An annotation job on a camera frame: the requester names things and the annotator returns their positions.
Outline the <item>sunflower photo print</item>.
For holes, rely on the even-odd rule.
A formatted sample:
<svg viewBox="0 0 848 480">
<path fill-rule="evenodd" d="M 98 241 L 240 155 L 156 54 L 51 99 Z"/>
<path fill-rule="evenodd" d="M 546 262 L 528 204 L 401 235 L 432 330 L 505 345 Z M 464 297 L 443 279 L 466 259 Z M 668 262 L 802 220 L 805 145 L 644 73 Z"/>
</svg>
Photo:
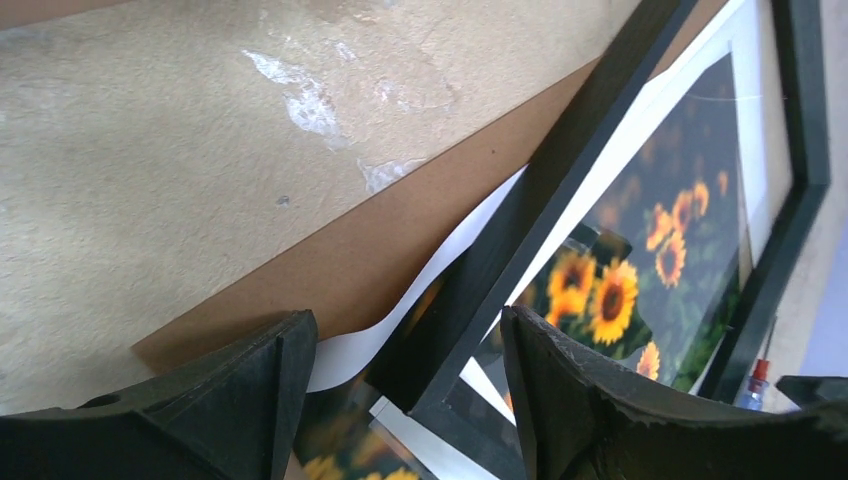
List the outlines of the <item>sunflower photo print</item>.
<svg viewBox="0 0 848 480">
<path fill-rule="evenodd" d="M 437 479 L 370 413 L 387 398 L 497 479 L 521 479 L 503 362 L 482 343 L 503 294 L 489 297 L 481 248 L 507 180 L 449 234 L 374 325 L 318 346 L 294 453 L 311 479 Z"/>
</svg>

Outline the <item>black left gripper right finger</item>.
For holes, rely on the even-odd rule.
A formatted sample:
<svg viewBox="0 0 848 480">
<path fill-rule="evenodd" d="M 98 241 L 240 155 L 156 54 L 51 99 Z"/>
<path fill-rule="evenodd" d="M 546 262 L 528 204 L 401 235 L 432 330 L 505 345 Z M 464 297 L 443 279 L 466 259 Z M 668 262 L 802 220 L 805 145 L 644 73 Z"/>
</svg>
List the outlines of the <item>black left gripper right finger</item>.
<svg viewBox="0 0 848 480">
<path fill-rule="evenodd" d="M 847 405 L 783 414 L 692 396 L 505 307 L 505 371 L 531 479 L 843 479 Z"/>
</svg>

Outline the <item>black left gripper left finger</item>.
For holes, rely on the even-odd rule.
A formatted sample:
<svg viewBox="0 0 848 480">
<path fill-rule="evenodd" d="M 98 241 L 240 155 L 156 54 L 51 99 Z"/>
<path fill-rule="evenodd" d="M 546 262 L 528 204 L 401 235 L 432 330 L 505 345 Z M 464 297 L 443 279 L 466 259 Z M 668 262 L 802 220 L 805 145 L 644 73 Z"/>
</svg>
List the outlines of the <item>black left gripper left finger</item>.
<svg viewBox="0 0 848 480">
<path fill-rule="evenodd" d="M 1 420 L 5 479 L 280 479 L 314 365 L 295 311 L 166 374 Z"/>
</svg>

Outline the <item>black sunflower photo frame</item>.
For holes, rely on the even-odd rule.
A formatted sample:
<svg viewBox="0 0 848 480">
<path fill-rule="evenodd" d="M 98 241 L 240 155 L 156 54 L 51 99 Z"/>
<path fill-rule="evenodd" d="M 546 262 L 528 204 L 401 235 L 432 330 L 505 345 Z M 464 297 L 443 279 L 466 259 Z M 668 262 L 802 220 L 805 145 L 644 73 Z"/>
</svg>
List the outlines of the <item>black sunflower photo frame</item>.
<svg viewBox="0 0 848 480">
<path fill-rule="evenodd" d="M 700 394 L 729 401 L 753 365 L 831 181 L 821 5 L 769 1 L 792 184 L 745 286 Z M 638 93 L 695 9 L 692 1 L 643 1 L 615 35 L 489 221 L 474 281 L 501 307 L 532 268 L 549 233 L 577 207 L 590 174 L 610 176 L 601 154 L 634 113 Z"/>
</svg>

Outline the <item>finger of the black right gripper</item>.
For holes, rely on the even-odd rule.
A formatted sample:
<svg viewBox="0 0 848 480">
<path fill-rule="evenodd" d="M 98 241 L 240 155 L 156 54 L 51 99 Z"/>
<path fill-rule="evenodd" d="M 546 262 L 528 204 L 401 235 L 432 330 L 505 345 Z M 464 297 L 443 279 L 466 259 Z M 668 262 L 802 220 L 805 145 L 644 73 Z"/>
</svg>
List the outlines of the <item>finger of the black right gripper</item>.
<svg viewBox="0 0 848 480">
<path fill-rule="evenodd" d="M 819 405 L 847 407 L 846 377 L 786 375 L 776 387 L 802 409 Z"/>
</svg>

